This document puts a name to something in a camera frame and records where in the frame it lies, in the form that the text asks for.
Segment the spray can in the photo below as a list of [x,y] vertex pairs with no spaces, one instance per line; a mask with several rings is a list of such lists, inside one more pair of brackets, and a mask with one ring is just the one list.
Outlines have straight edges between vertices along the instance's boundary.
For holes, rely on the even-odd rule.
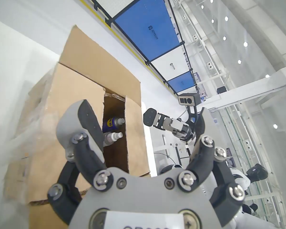
[[103,123],[103,133],[116,130],[124,123],[125,123],[124,118],[117,118],[117,117],[110,118],[108,121]]
[[109,146],[113,144],[115,141],[123,137],[123,133],[115,133],[115,132],[108,132],[105,133],[105,139],[104,139],[104,147]]

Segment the yellow stripe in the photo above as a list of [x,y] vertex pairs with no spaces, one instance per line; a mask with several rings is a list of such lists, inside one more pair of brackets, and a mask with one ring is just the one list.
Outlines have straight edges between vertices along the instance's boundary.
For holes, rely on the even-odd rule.
[[[109,27],[109,25],[108,24],[106,24],[106,22],[99,16],[99,14],[97,14],[95,11],[94,11],[94,9],[92,9],[84,0],[79,0],[82,4],[84,4],[85,5],[85,7],[87,7],[135,56],[136,56],[136,58],[137,59],[139,59],[144,65],[145,65],[145,62],[144,62],[144,60],[142,60],[142,58],[140,58],[133,50],[132,50],[132,48],[111,28],[111,27]],[[148,70],[152,73],[152,74],[154,74],[154,76],[159,80],[159,81],[161,81],[158,77],[157,77],[157,75],[154,73],[154,71],[151,69],[151,68],[149,68],[148,66],[146,66],[147,68],[148,68]]]

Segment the cable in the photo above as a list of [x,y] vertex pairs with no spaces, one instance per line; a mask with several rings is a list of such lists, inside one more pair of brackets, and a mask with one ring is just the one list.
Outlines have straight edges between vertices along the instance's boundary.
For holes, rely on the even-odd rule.
[[178,118],[180,118],[187,110],[188,110],[188,109],[186,108],[185,111],[184,111]]
[[167,157],[170,158],[170,159],[174,162],[174,164],[176,165],[175,161],[174,161],[171,157],[169,157],[168,155],[165,155],[165,154],[159,153],[159,152],[156,152],[156,153],[154,153],[154,154],[161,154],[161,155],[167,156]]

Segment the blue spray can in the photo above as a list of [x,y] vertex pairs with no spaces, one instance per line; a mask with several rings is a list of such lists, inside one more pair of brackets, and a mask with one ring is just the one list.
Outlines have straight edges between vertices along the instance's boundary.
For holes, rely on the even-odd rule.
[[117,117],[110,118],[108,121],[105,121],[103,123],[103,133],[117,130],[124,123],[125,123],[124,118],[117,118]]

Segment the bottle cap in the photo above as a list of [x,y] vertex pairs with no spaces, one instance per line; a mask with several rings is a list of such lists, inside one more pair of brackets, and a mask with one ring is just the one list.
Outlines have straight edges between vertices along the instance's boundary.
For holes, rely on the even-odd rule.
[[125,119],[124,118],[118,118],[118,124],[122,125],[125,123]]
[[120,133],[112,133],[111,134],[111,139],[115,142],[117,141],[119,138],[122,138],[123,137],[123,133],[120,132]]

